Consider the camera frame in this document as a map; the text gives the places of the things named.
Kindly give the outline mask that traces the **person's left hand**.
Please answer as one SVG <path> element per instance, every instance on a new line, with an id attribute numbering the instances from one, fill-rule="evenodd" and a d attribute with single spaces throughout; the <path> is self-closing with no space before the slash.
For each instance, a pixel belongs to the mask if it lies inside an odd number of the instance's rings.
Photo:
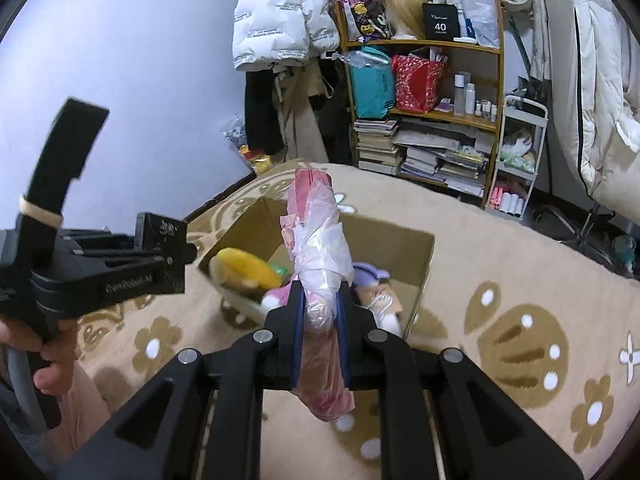
<path id="1" fill-rule="evenodd" d="M 47 363 L 34 373 L 32 381 L 44 394 L 64 396 L 70 390 L 76 361 L 78 322 L 61 320 L 58 334 L 43 342 L 25 323 L 12 318 L 1 318 L 1 343 L 18 351 L 38 353 Z"/>

